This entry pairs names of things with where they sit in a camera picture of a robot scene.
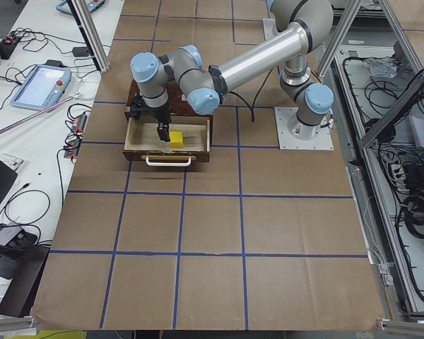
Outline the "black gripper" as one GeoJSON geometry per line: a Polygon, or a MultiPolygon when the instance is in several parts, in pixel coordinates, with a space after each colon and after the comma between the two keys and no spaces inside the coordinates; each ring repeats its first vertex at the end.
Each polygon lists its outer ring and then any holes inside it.
{"type": "Polygon", "coordinates": [[[157,133],[159,139],[164,142],[170,142],[169,123],[171,122],[171,105],[166,102],[160,107],[149,107],[143,99],[140,92],[136,92],[130,104],[130,117],[140,119],[142,113],[149,113],[158,121],[157,133]]]}

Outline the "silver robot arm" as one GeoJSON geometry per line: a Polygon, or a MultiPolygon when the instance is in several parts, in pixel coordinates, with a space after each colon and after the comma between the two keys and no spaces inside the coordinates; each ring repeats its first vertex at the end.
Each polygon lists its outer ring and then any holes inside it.
{"type": "Polygon", "coordinates": [[[199,115],[210,115],[225,96],[279,64],[285,67],[280,86],[298,106],[290,120],[290,132],[299,139],[315,137],[325,114],[334,102],[332,90],[313,81],[305,57],[329,34],[333,10],[328,1],[268,1],[274,14],[276,34],[245,53],[219,65],[202,68],[194,45],[156,56],[140,52],[130,61],[133,79],[143,98],[140,110],[158,121],[159,139],[170,141],[171,105],[167,84],[176,82],[189,106],[199,115]]]}

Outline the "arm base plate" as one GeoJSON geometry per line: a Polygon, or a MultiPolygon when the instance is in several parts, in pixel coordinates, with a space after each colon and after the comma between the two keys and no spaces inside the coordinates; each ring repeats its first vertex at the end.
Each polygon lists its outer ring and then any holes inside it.
{"type": "Polygon", "coordinates": [[[316,126],[306,126],[297,117],[297,107],[274,107],[278,144],[281,150],[333,151],[326,117],[316,126]]]}

